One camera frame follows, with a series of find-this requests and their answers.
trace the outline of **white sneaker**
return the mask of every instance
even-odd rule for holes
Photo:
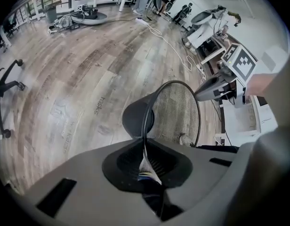
[[[197,55],[195,48],[190,48],[190,52],[193,53],[194,55]]]
[[[143,15],[141,13],[138,13],[136,10],[133,10],[132,12],[135,13],[135,14],[141,15],[141,16]]]

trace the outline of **chair wheel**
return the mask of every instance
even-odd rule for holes
[[[23,65],[23,61],[22,61],[22,59],[19,59],[19,60],[18,60],[17,65],[18,65],[18,67],[21,67],[21,66]]]
[[[4,130],[3,134],[4,134],[5,138],[10,138],[11,137],[11,131],[8,130],[8,129]]]
[[[26,86],[22,82],[19,82],[19,85],[17,87],[19,88],[19,90],[23,91]]]

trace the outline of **wooden floor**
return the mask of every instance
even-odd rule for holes
[[[117,6],[100,11],[110,20],[136,17],[129,8],[122,13]],[[156,19],[152,26],[186,62],[181,28]],[[135,21],[53,35],[47,29],[45,19],[22,25],[10,39],[13,46],[0,56],[0,68],[14,59],[24,61],[9,79],[27,87],[5,93],[4,125],[12,137],[0,141],[0,177],[22,194],[67,159],[130,139],[121,122],[130,103],[169,80],[182,80],[194,90],[201,82],[195,67],[192,72],[185,69],[170,46]],[[200,108],[199,144],[214,145],[212,104],[200,103]]]

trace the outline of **mesh basket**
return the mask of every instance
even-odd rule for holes
[[[151,109],[154,123],[144,138],[196,146],[201,117],[198,102],[189,86],[181,81],[165,83],[152,96],[148,110]]]

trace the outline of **trash can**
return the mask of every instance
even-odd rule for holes
[[[45,8],[48,23],[51,24],[57,19],[56,6],[48,6]]]

